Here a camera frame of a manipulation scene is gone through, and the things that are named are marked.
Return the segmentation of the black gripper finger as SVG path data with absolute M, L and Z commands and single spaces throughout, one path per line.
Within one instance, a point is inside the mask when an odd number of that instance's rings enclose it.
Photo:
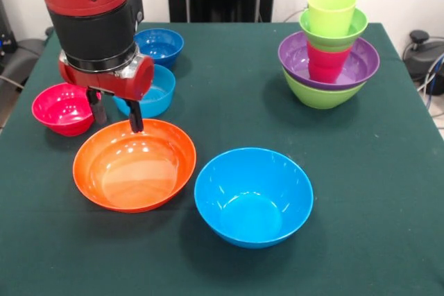
M 105 108 L 101 101 L 101 93 L 95 89 L 88 89 L 86 91 L 86 97 L 89 103 L 89 107 L 92 111 L 94 120 L 99 124 L 103 125 L 107 121 L 107 115 L 105 113 Z
M 140 110 L 139 102 L 132 100 L 125 100 L 126 105 L 129 108 L 128 119 L 133 133 L 138 133 L 144 130 L 142 113 Z

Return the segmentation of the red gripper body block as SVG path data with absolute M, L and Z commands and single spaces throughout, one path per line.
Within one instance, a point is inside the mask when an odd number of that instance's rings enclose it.
M 58 60 L 62 78 L 72 85 L 92 88 L 119 98 L 140 101 L 151 87 L 155 64 L 147 55 L 137 53 L 124 67 L 114 71 L 87 73 L 72 67 L 64 51 Z

